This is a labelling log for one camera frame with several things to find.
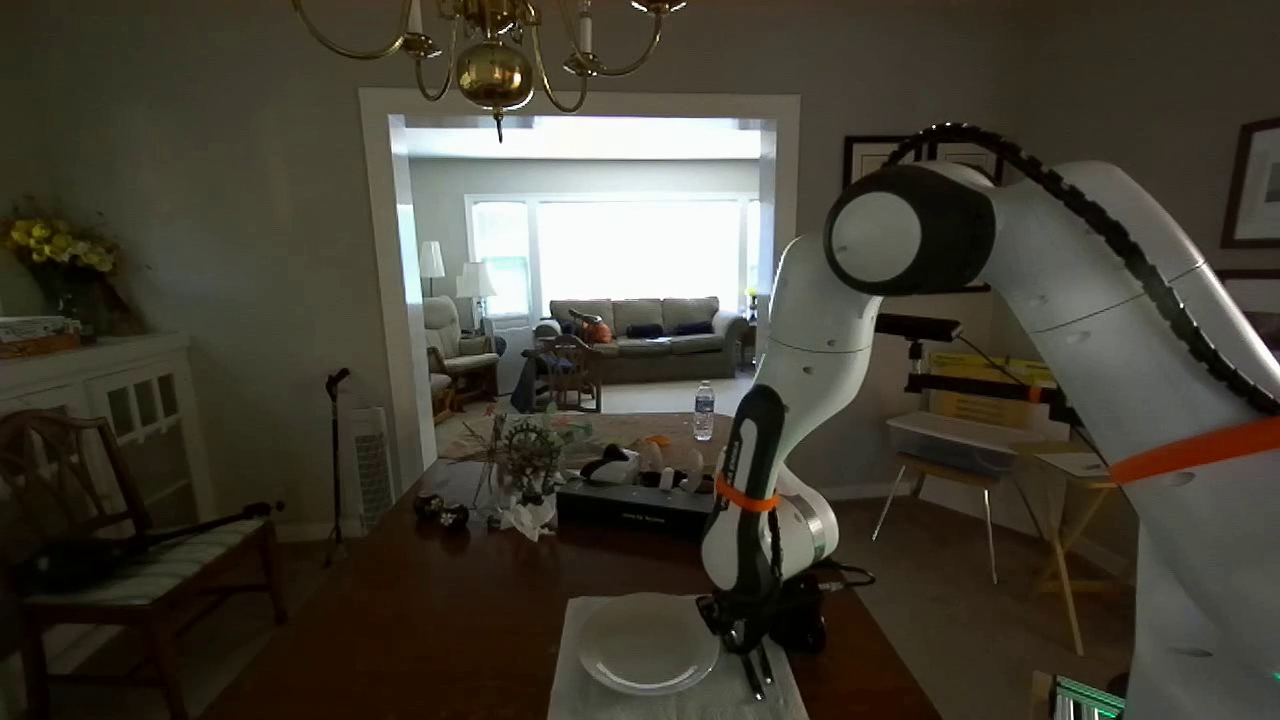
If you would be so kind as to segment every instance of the lamp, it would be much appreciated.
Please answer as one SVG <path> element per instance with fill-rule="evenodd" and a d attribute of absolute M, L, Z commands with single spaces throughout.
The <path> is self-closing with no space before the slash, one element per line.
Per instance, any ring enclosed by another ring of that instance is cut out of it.
<path fill-rule="evenodd" d="M 457 290 L 462 300 L 471 300 L 471 324 L 477 324 L 477 330 L 485 330 L 480 300 L 494 294 L 494 274 L 489 274 L 489 266 L 477 262 L 477 261 L 464 262 L 464 266 L 457 271 L 454 290 Z"/>
<path fill-rule="evenodd" d="M 439 239 L 425 245 L 425 274 L 443 274 L 443 246 Z"/>
<path fill-rule="evenodd" d="M 532 101 L 532 91 L 543 91 L 562 111 L 578 111 L 584 106 L 588 83 L 596 75 L 638 73 L 648 60 L 648 51 L 659 45 L 663 21 L 680 13 L 685 0 L 632 0 L 632 7 L 651 21 L 651 28 L 642 55 L 616 69 L 604 69 L 596 55 L 592 0 L 578 0 L 572 55 L 563 60 L 563 73 L 572 75 L 578 87 L 569 95 L 551 87 L 551 75 L 539 51 L 543 13 L 536 0 L 439 0 L 439 21 L 449 24 L 449 51 L 437 45 L 437 36 L 425 31 L 421 0 L 410 0 L 405 31 L 391 36 L 384 48 L 342 48 L 306 13 L 306 0 L 294 0 L 294 7 L 306 17 L 309 31 L 343 60 L 384 60 L 391 51 L 412 55 L 412 75 L 425 101 L 439 101 L 449 83 L 457 83 L 471 103 L 485 103 L 494 111 L 495 137 L 503 137 L 503 115 L 521 111 Z M 449 55 L 454 55 L 454 73 L 430 83 L 430 65 L 437 60 L 443 65 Z"/>

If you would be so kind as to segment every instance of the white robotic arm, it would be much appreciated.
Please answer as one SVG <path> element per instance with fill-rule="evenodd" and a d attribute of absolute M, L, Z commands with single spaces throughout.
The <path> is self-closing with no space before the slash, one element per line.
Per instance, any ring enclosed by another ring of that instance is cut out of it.
<path fill-rule="evenodd" d="M 706 535 L 710 622 L 754 649 L 777 596 L 838 553 L 832 507 L 787 450 L 870 372 L 880 294 L 987 282 L 1032 335 L 1145 522 L 1131 715 L 1280 713 L 1280 369 L 1197 245 L 1122 166 L 1042 166 L 981 127 L 1028 179 L 993 188 L 956 165 L 894 165 L 854 183 L 830 237 L 785 253 L 770 353 L 738 410 Z"/>

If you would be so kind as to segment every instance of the brass chandelier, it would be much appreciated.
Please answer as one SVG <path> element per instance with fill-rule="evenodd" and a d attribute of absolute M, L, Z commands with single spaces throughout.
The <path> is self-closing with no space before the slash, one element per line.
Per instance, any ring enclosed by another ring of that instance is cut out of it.
<path fill-rule="evenodd" d="M 425 31 L 421 0 L 410 0 L 405 31 L 379 48 L 342 48 L 322 24 L 309 17 L 306 0 L 294 0 L 306 17 L 309 31 L 343 60 L 384 60 L 384 55 L 412 55 L 412 75 L 425 101 L 439 101 L 454 83 L 471 101 L 485 103 L 495 119 L 495 133 L 508 111 L 521 111 L 536 91 L 549 95 L 562 111 L 578 111 L 588 101 L 596 75 L 627 75 L 638 73 L 651 48 L 659 45 L 663 21 L 685 7 L 685 0 L 632 0 L 638 13 L 648 17 L 648 41 L 638 60 L 627 65 L 601 65 L 592 45 L 592 0 L 578 0 L 578 31 L 572 55 L 563 73 L 572 75 L 572 91 L 556 91 L 543 51 L 539 51 L 539 7 L 536 0 L 437 0 L 437 13 L 449 28 L 449 48 Z"/>

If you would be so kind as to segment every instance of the cabinet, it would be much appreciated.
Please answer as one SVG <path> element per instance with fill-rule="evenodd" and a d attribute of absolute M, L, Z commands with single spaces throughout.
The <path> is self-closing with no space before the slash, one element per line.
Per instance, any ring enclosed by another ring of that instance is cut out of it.
<path fill-rule="evenodd" d="M 158 526 L 215 511 L 185 335 L 122 335 L 78 353 L 0 358 L 0 410 L 14 409 L 68 409 L 107 420 Z"/>

